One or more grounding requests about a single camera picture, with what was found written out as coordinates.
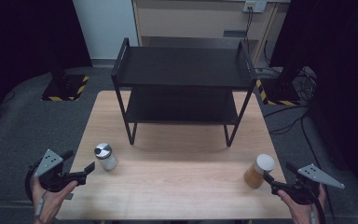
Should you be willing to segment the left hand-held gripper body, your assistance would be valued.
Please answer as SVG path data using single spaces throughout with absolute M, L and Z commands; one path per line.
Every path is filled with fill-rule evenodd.
M 76 181 L 78 185 L 85 185 L 87 175 L 84 170 L 76 173 L 66 173 L 63 170 L 63 160 L 59 154 L 48 149 L 41 158 L 34 176 L 39 179 L 43 189 L 51 192 L 61 191 L 66 185 L 72 181 Z

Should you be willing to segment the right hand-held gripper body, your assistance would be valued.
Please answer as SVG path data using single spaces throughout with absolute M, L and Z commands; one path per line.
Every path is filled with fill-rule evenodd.
M 298 204 L 316 203 L 320 194 L 319 186 L 325 184 L 338 189 L 344 189 L 345 185 L 328 175 L 316 165 L 309 164 L 298 167 L 298 175 L 294 184 L 287 184 L 275 180 L 275 184 L 270 186 L 271 193 L 277 195 L 278 191 L 284 190 L 294 202 Z

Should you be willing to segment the orange jar with white lid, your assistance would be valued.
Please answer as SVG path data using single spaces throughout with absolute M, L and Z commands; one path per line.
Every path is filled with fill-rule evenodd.
M 260 154 L 244 174 L 245 182 L 252 188 L 259 188 L 264 181 L 264 173 L 275 168 L 275 160 L 268 154 Z

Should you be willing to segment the glass jar with silver lid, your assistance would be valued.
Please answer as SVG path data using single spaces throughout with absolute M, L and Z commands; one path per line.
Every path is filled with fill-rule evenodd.
M 112 171 L 117 167 L 117 157 L 111 146 L 107 143 L 101 143 L 94 148 L 94 154 L 105 171 Z

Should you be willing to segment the black two-tier metal rack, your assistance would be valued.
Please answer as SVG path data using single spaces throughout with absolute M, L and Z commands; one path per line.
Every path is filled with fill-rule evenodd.
M 140 123 L 225 127 L 234 140 L 255 87 L 244 41 L 234 49 L 133 47 L 124 39 L 111 75 L 129 141 Z

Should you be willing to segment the person's right hand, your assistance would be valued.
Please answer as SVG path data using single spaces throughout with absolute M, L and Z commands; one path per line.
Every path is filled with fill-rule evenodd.
M 281 189 L 278 191 L 278 195 L 288 206 L 294 224 L 321 224 L 320 215 L 314 203 L 311 205 L 298 204 Z

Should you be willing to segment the person's left hand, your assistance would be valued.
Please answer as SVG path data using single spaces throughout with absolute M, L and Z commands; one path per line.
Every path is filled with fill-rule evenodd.
M 70 182 L 58 192 L 50 192 L 43 189 L 37 177 L 34 177 L 31 183 L 34 224 L 53 224 L 56 215 L 61 209 L 64 197 L 77 187 L 77 182 Z

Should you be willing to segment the black stand with striped base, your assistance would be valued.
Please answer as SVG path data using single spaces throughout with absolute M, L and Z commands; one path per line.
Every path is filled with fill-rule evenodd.
M 85 75 L 67 75 L 57 62 L 48 64 L 51 81 L 42 94 L 43 101 L 76 101 L 89 78 Z
M 256 69 L 256 86 L 265 105 L 299 105 L 300 97 L 293 85 L 298 72 L 283 68 L 278 71 L 269 67 Z

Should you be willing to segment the black curtain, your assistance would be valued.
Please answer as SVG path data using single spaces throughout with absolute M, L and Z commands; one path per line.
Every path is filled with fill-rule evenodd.
M 90 65 L 73 0 L 0 0 L 0 104 L 29 78 Z
M 291 0 L 270 64 L 316 74 L 315 126 L 358 179 L 358 0 Z

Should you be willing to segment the beige wooden cabinet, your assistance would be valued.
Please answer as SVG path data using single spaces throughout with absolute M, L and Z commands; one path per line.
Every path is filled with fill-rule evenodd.
M 254 63 L 277 40 L 291 0 L 267 0 L 263 13 L 244 13 L 246 0 L 131 0 L 143 47 L 236 48 L 249 45 Z

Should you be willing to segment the white wall socket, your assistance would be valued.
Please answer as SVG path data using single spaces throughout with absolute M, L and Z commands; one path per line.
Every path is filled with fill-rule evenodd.
M 267 6 L 267 0 L 246 0 L 242 11 L 244 13 L 263 13 Z

